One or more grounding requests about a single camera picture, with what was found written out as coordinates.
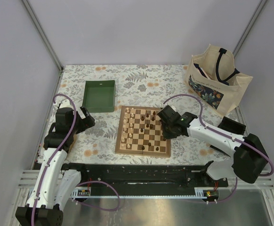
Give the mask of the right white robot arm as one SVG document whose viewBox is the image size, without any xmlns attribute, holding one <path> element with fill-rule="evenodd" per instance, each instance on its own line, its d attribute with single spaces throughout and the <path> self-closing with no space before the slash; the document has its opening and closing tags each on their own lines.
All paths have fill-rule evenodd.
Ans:
<svg viewBox="0 0 274 226">
<path fill-rule="evenodd" d="M 165 106 L 158 116 L 165 139 L 178 136 L 196 138 L 229 156 L 228 160 L 211 161 L 204 166 L 200 180 L 205 186 L 212 186 L 223 178 L 239 178 L 253 184 L 267 165 L 264 147 L 253 134 L 234 134 L 205 123 L 192 113 L 185 112 L 180 115 L 169 105 Z"/>
</svg>

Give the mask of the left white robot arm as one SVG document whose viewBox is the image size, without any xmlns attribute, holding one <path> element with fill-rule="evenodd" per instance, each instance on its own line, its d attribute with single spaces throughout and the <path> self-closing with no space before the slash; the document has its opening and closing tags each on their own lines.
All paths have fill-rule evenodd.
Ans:
<svg viewBox="0 0 274 226">
<path fill-rule="evenodd" d="M 59 105 L 55 122 L 44 139 L 43 162 L 33 191 L 25 206 L 18 207 L 16 219 L 22 226 L 60 226 L 63 210 L 76 185 L 88 182 L 88 174 L 82 170 L 65 170 L 58 182 L 64 160 L 75 143 L 75 136 L 95 125 L 95 119 L 85 107 L 79 113 L 69 100 Z"/>
</svg>

